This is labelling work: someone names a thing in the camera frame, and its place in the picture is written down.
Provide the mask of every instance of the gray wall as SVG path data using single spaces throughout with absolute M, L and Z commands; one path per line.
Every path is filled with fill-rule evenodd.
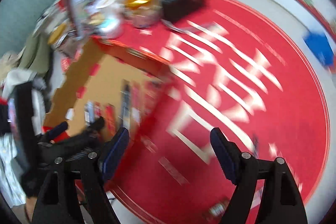
M 0 58 L 7 51 L 19 52 L 42 12 L 55 0 L 1 0 Z

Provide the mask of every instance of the brown box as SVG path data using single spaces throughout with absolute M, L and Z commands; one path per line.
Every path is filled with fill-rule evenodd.
M 136 51 L 119 42 L 105 45 L 97 37 L 92 37 L 84 45 L 80 59 L 71 64 L 65 77 L 62 87 L 53 96 L 52 108 L 46 114 L 44 126 L 53 128 L 67 120 L 70 109 L 73 115 L 67 120 L 69 136 L 79 134 L 85 127 L 84 105 L 88 100 L 99 102 L 101 106 L 108 103 L 114 105 L 115 120 L 118 122 L 124 80 L 129 81 L 131 87 L 132 83 L 139 83 L 142 102 L 139 106 L 140 113 L 143 113 L 145 86 L 148 81 L 161 82 L 161 92 L 166 92 L 172 82 L 172 74 L 165 59 L 148 52 Z M 131 137 L 135 135 L 137 127 L 131 113 Z M 105 141 L 112 137 L 106 127 L 101 135 Z

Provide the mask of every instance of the silver screw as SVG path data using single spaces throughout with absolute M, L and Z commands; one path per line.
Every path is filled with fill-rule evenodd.
M 63 159 L 62 159 L 61 157 L 58 157 L 58 158 L 55 159 L 54 162 L 55 162 L 56 164 L 60 164 L 62 161 L 63 161 Z
M 251 157 L 251 154 L 248 153 L 248 152 L 243 152 L 243 153 L 241 154 L 241 156 L 242 156 L 243 158 L 245 158 L 245 159 L 249 159 L 249 158 Z
M 278 157 L 278 158 L 277 158 L 277 163 L 279 163 L 279 164 L 284 164 L 284 163 L 285 163 L 285 160 L 284 160 L 283 158 L 281 158 L 281 157 Z
M 96 152 L 90 152 L 88 155 L 89 159 L 94 159 L 97 156 Z

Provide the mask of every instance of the red tablecloth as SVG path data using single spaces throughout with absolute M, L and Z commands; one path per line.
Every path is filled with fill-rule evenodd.
M 147 147 L 135 144 L 132 164 L 108 185 L 148 223 L 208 223 L 202 214 L 231 197 L 234 187 L 209 145 L 211 127 L 219 127 L 242 151 L 258 138 L 260 158 L 284 157 L 305 202 L 328 156 L 328 110 L 302 52 L 280 28 L 242 3 L 206 1 L 206 8 L 178 26 L 187 27 L 187 19 L 199 25 L 216 22 L 215 31 L 226 43 L 198 32 L 210 47 L 172 34 L 162 24 L 151 34 L 125 25 L 118 39 L 171 60 L 183 78 L 162 120 L 144 136 L 150 140 Z M 254 223 L 259 202 L 256 193 L 247 223 Z

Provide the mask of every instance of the round red table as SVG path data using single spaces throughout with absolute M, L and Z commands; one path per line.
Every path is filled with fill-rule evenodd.
M 282 156 L 306 203 L 323 173 L 329 149 L 329 117 L 320 83 L 295 43 L 274 23 L 235 0 L 206 0 L 207 6 L 181 20 L 212 31 L 196 37 L 125 25 L 118 39 L 171 61 L 178 87 L 162 110 L 149 142 L 137 143 L 132 164 L 108 185 L 147 223 L 210 223 L 204 214 L 234 186 L 213 154 L 209 131 L 219 127 L 242 151 L 273 160 Z M 254 223 L 258 182 L 247 223 Z

